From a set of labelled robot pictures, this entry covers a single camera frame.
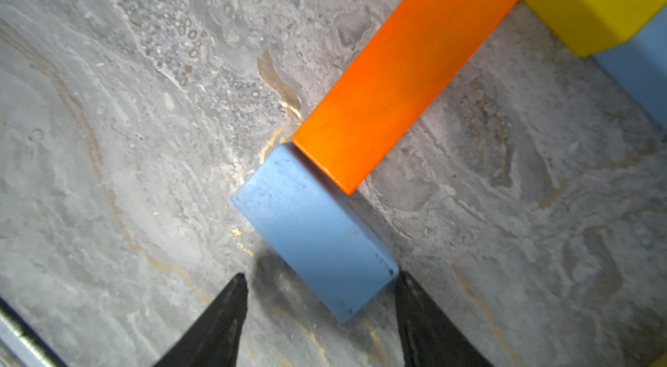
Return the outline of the orange block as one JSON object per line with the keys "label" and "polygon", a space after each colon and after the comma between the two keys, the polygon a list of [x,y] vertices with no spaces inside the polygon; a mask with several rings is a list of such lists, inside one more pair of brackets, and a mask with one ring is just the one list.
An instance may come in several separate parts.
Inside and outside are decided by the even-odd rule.
{"label": "orange block", "polygon": [[352,193],[519,0],[402,0],[295,145]]}

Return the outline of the light blue block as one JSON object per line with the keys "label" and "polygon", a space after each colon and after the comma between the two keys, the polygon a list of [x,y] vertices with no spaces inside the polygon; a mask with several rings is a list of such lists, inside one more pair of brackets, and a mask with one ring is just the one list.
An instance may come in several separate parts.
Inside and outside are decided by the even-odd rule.
{"label": "light blue block", "polygon": [[347,195],[291,142],[269,155],[232,202],[343,324],[398,276],[392,252]]}
{"label": "light blue block", "polygon": [[666,16],[660,9],[627,42],[593,55],[661,128],[666,128]]}

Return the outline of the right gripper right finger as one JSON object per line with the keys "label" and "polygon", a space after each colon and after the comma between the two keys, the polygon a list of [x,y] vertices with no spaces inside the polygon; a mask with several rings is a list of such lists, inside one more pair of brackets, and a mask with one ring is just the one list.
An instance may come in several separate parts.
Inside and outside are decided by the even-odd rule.
{"label": "right gripper right finger", "polygon": [[394,300],[406,366],[492,366],[410,273],[400,272]]}

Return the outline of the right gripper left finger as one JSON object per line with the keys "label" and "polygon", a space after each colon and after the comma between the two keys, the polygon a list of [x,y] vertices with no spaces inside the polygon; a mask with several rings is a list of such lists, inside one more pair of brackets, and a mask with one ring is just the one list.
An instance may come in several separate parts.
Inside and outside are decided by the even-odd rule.
{"label": "right gripper left finger", "polygon": [[157,366],[235,367],[248,313],[248,283],[237,273]]}

